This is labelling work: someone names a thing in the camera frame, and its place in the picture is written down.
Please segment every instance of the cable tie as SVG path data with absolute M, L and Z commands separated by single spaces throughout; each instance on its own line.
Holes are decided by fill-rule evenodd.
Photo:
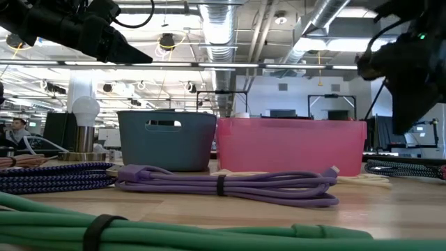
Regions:
M 17 159 L 14 157 L 8 157 L 8 158 L 10 158 L 13 161 L 13 163 L 9 167 L 14 167 L 15 164 L 17 164 Z
M 224 178 L 226 178 L 226 175 L 219 175 L 217 178 L 217 195 L 218 196 L 226 196 L 226 195 L 224 195 Z
M 102 232 L 109 227 L 114 220 L 127 220 L 124 217 L 117 215 L 99 215 L 92 221 L 89 227 L 87 227 L 84 233 L 84 239 L 82 243 L 83 251 L 98 251 L 100 246 L 100 236 Z

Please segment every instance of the table surface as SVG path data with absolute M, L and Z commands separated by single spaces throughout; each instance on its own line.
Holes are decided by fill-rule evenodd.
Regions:
M 209 168 L 216 169 L 215 160 Z M 289 227 L 298 223 L 360 229 L 375 238 L 444 238 L 446 185 L 407 178 L 391 178 L 391 183 L 391 190 L 338 184 L 329 193 L 341 203 L 331 208 L 293 208 L 233 197 L 148 194 L 115 188 L 23 197 L 92 215 L 107 213 L 129 220 L 204 228 Z

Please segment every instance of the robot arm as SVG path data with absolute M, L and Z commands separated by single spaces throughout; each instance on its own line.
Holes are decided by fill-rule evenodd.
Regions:
M 392 94 L 393 128 L 404 134 L 437 102 L 446 97 L 446 1 L 391 0 L 375 9 L 376 21 L 388 15 L 400 21 L 371 40 L 357 58 L 358 73 L 365 80 L 385 77 Z M 371 52 L 371 44 L 386 30 L 409 22 L 397 41 Z
M 41 37 L 113 63 L 152 63 L 110 26 L 121 12 L 112 0 L 0 0 L 0 26 L 33 46 Z

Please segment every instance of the man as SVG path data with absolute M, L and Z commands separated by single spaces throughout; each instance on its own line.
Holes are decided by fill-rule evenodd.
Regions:
M 13 123 L 11 124 L 12 130 L 6 131 L 6 139 L 19 146 L 20 141 L 23 139 L 23 136 L 29 136 L 27 130 L 25 130 L 26 121 L 21 118 L 13 119 Z

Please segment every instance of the white light bulb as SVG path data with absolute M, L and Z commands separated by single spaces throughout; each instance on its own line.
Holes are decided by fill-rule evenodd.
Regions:
M 76 116 L 77 126 L 93 127 L 95 125 L 95 119 L 96 116 L 99 114 L 99 111 L 99 103 L 92 97 L 79 97 L 72 104 L 72 112 Z

